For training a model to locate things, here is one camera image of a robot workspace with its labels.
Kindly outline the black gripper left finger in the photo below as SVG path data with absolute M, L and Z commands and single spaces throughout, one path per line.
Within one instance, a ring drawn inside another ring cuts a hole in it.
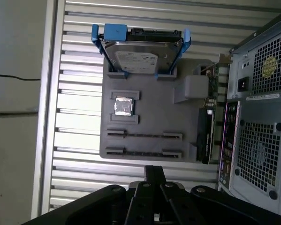
M 28 225 L 151 225 L 153 166 L 136 187 L 109 185 L 27 222 Z

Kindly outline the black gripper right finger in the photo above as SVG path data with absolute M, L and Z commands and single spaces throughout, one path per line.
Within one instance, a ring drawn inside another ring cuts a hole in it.
M 207 186 L 190 192 L 167 182 L 163 168 L 154 166 L 159 184 L 180 225 L 281 225 L 281 216 Z

